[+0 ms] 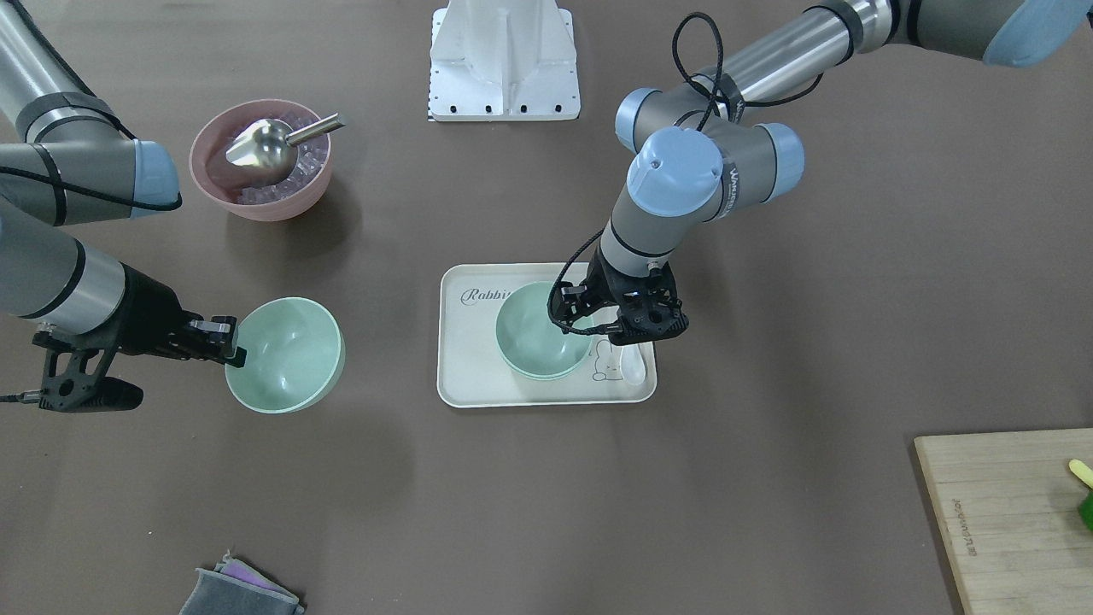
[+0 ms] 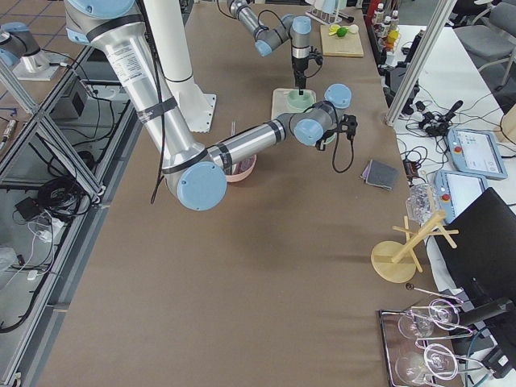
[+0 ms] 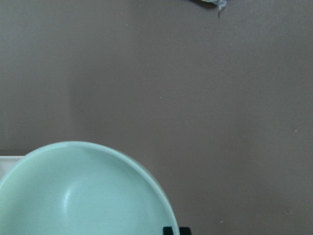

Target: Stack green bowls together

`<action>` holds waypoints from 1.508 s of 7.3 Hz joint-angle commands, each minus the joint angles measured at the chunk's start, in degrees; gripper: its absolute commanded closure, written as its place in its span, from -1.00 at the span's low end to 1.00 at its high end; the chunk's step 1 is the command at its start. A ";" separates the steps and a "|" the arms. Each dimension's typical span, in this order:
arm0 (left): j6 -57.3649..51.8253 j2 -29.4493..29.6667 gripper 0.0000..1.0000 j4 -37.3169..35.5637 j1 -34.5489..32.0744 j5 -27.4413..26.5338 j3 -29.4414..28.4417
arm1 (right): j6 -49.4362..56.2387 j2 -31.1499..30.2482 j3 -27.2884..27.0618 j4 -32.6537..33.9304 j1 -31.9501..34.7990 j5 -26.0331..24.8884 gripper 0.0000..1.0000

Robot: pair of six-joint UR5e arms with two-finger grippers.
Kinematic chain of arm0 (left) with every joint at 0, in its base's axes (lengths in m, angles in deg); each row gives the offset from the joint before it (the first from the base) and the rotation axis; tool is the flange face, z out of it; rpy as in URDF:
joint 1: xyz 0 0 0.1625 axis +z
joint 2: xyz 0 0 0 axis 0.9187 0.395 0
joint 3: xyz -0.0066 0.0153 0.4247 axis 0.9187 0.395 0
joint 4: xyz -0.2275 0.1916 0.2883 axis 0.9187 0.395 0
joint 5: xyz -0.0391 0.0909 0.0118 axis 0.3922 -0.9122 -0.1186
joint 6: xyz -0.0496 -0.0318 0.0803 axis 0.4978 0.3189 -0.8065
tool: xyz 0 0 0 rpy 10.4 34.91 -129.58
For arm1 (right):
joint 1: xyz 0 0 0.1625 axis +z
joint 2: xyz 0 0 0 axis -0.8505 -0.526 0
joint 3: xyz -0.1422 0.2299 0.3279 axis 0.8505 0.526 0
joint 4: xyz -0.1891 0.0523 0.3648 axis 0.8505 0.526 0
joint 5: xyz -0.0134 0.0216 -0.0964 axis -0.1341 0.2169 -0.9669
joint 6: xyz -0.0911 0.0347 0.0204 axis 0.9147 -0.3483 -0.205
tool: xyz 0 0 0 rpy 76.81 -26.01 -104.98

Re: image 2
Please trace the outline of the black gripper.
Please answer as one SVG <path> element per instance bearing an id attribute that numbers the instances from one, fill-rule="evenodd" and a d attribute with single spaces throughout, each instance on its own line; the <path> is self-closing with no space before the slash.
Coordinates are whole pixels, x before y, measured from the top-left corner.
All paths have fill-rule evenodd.
<path id="1" fill-rule="evenodd" d="M 357 127 L 358 122 L 356 120 L 356 116 L 351 114 L 345 114 L 343 118 L 340 121 L 338 121 L 336 127 L 328 131 L 334 131 L 336 135 L 345 133 L 347 139 L 350 141 L 351 144 L 353 144 Z M 316 143 L 316 148 L 320 152 L 324 152 L 326 150 L 326 143 L 324 141 L 318 141 Z"/>
<path id="2" fill-rule="evenodd" d="M 296 77 L 296 87 L 298 88 L 298 94 L 303 95 L 306 87 L 305 71 L 308 69 L 310 60 L 314 60 L 319 68 L 311 74 L 313 77 L 316 75 L 323 66 L 323 55 L 321 52 L 314 47 L 308 48 L 291 48 L 292 52 L 292 68 L 293 74 Z"/>

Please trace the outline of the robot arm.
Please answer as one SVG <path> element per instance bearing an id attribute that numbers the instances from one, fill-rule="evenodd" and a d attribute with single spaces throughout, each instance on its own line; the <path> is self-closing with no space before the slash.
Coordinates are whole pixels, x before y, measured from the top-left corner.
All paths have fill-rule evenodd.
<path id="1" fill-rule="evenodd" d="M 331 85 L 324 98 L 300 113 L 284 113 L 211 147 L 194 132 L 210 128 L 215 97 L 194 80 L 184 19 L 177 1 L 67 1 L 68 37 L 103 52 L 129 95 L 140 122 L 160 151 L 159 181 L 186 208 L 217 206 L 232 165 L 293 135 L 306 146 L 353 138 L 347 113 L 350 89 Z"/>
<path id="2" fill-rule="evenodd" d="M 227 1 L 227 8 L 230 15 L 251 33 L 261 56 L 270 55 L 285 42 L 290 43 L 294 84 L 298 95 L 302 96 L 310 61 L 314 60 L 319 67 L 323 65 L 323 55 L 310 43 L 311 18 L 286 14 L 278 18 L 276 27 L 271 28 L 260 21 L 263 11 L 257 15 L 248 1 Z"/>

